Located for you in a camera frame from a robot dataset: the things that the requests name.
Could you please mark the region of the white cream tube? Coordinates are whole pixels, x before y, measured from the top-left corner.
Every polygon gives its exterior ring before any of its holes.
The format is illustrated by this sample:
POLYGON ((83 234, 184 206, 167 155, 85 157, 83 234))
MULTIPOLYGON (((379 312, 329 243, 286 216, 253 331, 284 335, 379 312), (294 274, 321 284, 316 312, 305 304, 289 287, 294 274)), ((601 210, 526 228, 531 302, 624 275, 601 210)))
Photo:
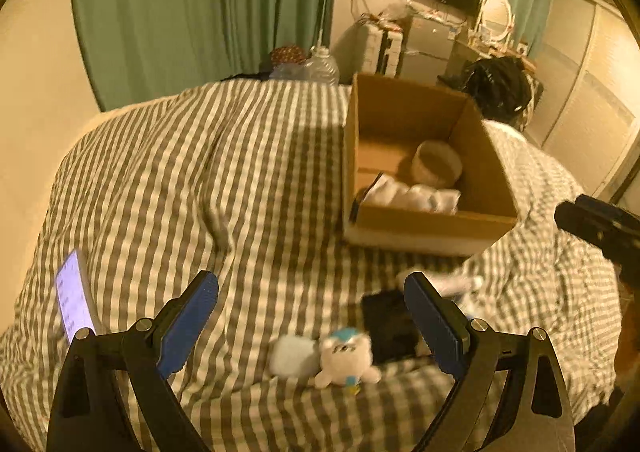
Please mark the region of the white cream tube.
POLYGON ((471 294, 478 291, 484 282, 481 276, 467 275, 466 273, 440 273, 418 268, 402 270, 396 276, 396 282, 399 290, 403 290, 408 276, 413 273, 423 275, 431 282, 434 289, 442 297, 459 297, 465 294, 471 294))

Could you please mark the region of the white plush toy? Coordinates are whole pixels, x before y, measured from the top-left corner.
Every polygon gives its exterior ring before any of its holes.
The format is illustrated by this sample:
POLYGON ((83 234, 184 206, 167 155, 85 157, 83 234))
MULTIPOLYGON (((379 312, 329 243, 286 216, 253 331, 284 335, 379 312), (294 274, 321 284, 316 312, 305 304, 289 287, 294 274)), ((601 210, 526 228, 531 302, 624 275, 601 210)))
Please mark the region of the white plush toy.
POLYGON ((330 386, 356 389, 360 384, 377 384, 382 377, 373 364, 370 336, 354 328, 344 328, 319 342, 320 370, 312 385, 317 389, 330 386))

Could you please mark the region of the white earbuds case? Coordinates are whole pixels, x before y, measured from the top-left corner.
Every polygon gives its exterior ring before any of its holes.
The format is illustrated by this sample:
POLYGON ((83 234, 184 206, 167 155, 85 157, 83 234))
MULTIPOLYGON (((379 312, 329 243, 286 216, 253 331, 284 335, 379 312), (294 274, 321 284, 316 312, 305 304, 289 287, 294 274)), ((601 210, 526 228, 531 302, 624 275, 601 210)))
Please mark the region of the white earbuds case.
POLYGON ((274 341, 269 355, 273 376, 309 380, 320 370, 318 342, 305 336, 282 335, 274 341))

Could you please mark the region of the lit smartphone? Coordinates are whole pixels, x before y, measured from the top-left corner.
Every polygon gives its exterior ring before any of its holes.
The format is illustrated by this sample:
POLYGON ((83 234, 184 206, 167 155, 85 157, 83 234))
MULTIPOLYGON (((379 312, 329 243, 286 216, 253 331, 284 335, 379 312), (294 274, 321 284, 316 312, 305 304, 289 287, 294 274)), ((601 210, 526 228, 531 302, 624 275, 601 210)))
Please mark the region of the lit smartphone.
POLYGON ((72 342, 81 329, 90 329, 94 334, 103 332, 98 317, 96 301, 91 292, 89 275, 81 250, 73 249, 58 269, 54 279, 58 311, 68 342, 72 342))

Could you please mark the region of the white louvred wardrobe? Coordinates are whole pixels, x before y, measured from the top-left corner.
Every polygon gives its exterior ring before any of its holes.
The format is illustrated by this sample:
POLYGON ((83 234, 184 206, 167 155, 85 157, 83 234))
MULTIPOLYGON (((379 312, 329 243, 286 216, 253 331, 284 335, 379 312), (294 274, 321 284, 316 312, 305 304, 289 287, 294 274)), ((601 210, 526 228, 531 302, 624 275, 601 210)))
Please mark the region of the white louvred wardrobe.
POLYGON ((600 0, 552 0, 537 52, 544 85, 526 135, 589 194, 611 200, 639 151, 639 46, 600 0))

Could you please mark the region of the black jacket on chair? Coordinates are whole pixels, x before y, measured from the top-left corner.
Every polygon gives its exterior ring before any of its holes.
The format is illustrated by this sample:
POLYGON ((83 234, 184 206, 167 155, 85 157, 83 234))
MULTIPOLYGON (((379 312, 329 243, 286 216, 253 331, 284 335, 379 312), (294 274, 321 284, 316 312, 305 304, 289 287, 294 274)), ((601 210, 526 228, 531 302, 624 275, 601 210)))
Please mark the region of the black jacket on chair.
POLYGON ((480 58, 465 62, 456 74, 439 75, 438 82, 473 98, 485 120, 525 131, 544 87, 518 57, 480 58))

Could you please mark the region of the brown cardboard box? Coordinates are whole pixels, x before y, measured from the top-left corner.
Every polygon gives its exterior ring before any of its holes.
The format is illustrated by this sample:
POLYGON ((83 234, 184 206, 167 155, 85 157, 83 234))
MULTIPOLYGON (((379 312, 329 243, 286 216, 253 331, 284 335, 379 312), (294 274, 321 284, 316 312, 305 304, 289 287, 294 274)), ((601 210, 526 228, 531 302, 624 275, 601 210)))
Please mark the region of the brown cardboard box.
POLYGON ((345 125, 343 233, 360 246, 468 257, 518 222, 474 100, 359 73, 345 125))

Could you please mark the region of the wooden dressing table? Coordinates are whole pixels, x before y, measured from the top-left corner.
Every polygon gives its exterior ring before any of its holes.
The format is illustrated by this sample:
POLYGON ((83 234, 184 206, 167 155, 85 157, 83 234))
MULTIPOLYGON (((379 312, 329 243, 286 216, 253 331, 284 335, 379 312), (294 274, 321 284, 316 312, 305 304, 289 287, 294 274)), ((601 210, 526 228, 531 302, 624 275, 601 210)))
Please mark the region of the wooden dressing table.
POLYGON ((501 57, 514 57, 521 61, 524 70, 529 74, 535 74, 537 71, 536 64, 529 60, 526 56, 519 54, 511 48, 494 47, 484 45, 477 40, 462 40, 457 38, 452 45, 451 54, 449 56, 446 74, 449 76, 459 75, 469 64, 480 59, 491 59, 501 57))

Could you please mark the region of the white oval vanity mirror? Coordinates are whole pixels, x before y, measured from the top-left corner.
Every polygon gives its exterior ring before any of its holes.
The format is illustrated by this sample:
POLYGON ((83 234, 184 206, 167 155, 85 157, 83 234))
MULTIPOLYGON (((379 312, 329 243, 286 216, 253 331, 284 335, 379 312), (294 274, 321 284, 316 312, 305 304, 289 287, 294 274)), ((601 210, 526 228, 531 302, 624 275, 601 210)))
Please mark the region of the white oval vanity mirror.
POLYGON ((480 33, 487 43, 506 42, 514 21, 509 0, 486 0, 480 10, 480 33))

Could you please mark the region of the silver mini fridge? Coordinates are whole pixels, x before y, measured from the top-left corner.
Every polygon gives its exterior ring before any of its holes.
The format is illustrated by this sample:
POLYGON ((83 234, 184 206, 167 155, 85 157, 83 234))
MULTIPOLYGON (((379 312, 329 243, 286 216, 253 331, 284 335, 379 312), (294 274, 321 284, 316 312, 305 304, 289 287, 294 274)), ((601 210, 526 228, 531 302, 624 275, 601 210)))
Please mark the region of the silver mini fridge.
POLYGON ((446 71, 458 29, 418 15, 399 21, 402 52, 398 76, 426 85, 435 85, 446 71))

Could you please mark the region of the white suitcase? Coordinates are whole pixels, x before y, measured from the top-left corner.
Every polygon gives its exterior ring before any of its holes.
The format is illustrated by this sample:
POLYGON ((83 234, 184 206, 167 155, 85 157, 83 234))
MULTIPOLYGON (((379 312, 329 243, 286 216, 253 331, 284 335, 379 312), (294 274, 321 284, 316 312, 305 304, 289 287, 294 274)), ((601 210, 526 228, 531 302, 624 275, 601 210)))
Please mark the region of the white suitcase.
POLYGON ((391 21, 367 21, 358 30, 354 70, 394 78, 399 64, 404 34, 391 21))

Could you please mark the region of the large clear water bottle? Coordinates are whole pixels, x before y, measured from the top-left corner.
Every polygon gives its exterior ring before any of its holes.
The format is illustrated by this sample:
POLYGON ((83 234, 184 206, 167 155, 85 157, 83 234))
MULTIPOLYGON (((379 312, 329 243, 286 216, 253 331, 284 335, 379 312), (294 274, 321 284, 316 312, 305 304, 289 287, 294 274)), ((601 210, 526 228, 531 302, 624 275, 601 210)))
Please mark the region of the large clear water bottle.
POLYGON ((328 47, 311 47, 310 56, 304 64, 304 76, 307 82, 329 85, 340 82, 340 69, 328 47))

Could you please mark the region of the clear plastic bag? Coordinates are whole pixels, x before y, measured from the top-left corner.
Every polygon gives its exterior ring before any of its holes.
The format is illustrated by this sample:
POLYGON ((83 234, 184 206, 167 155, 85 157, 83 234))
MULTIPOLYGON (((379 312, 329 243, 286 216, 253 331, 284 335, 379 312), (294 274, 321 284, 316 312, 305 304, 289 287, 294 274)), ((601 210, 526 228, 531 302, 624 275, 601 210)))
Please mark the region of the clear plastic bag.
POLYGON ((303 64, 293 64, 293 62, 283 62, 274 67, 269 74, 270 80, 278 81, 306 81, 307 72, 303 64))

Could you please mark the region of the brown patterned bag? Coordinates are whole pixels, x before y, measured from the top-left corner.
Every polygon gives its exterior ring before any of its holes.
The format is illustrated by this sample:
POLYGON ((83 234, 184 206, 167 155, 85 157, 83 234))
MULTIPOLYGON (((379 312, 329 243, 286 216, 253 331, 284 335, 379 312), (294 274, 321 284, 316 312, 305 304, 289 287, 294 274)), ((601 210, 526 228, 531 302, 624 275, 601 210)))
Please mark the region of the brown patterned bag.
POLYGON ((270 53, 273 68, 277 68, 281 64, 303 64, 306 60, 305 50, 297 45, 280 46, 270 53))

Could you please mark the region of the large green curtain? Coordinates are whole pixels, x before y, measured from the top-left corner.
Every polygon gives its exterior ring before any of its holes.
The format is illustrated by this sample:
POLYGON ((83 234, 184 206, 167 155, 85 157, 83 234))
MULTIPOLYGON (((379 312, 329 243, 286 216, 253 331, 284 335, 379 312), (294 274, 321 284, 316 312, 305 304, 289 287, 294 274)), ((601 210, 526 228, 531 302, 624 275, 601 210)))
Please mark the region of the large green curtain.
POLYGON ((101 109, 256 74, 271 52, 326 35, 328 0, 72 0, 101 109))

